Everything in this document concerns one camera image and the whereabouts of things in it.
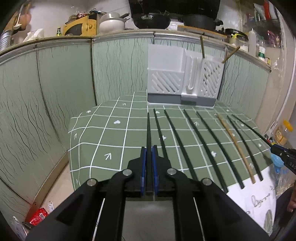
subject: person's hand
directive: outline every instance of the person's hand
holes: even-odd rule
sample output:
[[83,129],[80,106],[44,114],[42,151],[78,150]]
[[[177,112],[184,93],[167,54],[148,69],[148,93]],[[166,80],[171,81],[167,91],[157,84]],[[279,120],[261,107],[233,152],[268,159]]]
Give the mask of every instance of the person's hand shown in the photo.
[[290,202],[287,207],[287,211],[293,212],[294,208],[296,208],[296,181],[294,182],[294,190],[292,192]]

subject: wooden baseboard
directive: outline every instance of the wooden baseboard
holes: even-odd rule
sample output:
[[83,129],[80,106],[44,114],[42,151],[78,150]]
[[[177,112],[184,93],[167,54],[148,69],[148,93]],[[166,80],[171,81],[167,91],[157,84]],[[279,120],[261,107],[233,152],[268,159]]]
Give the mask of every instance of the wooden baseboard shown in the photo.
[[36,194],[34,201],[27,213],[26,222],[28,222],[33,214],[40,208],[41,204],[43,203],[46,195],[50,191],[51,187],[53,186],[55,180],[64,170],[65,166],[68,164],[68,154],[65,153],[64,156],[59,160],[59,162],[55,165],[51,173],[48,175],[47,179],[44,181],[43,185],[39,189],[38,193]]

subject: white squeeze bottle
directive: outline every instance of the white squeeze bottle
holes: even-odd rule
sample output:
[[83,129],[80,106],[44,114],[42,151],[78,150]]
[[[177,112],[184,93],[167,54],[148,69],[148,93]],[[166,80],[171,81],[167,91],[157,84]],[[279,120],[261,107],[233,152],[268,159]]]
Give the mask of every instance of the white squeeze bottle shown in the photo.
[[252,29],[249,32],[249,54],[256,57],[256,43],[257,43],[257,39],[256,39],[256,32]]

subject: bottle with yellow label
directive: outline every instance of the bottle with yellow label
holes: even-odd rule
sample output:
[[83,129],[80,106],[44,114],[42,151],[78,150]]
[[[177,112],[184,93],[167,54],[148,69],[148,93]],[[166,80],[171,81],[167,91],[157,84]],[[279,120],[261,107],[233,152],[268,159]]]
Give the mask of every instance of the bottle with yellow label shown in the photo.
[[285,145],[292,131],[293,126],[290,124],[290,122],[284,120],[274,132],[274,141],[282,146]]

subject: yellow cap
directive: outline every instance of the yellow cap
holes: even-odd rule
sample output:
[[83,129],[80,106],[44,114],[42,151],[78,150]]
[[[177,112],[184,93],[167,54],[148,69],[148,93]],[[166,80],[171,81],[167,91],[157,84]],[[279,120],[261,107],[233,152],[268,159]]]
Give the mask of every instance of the yellow cap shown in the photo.
[[284,120],[284,126],[288,129],[288,131],[293,131],[293,126],[287,120]]

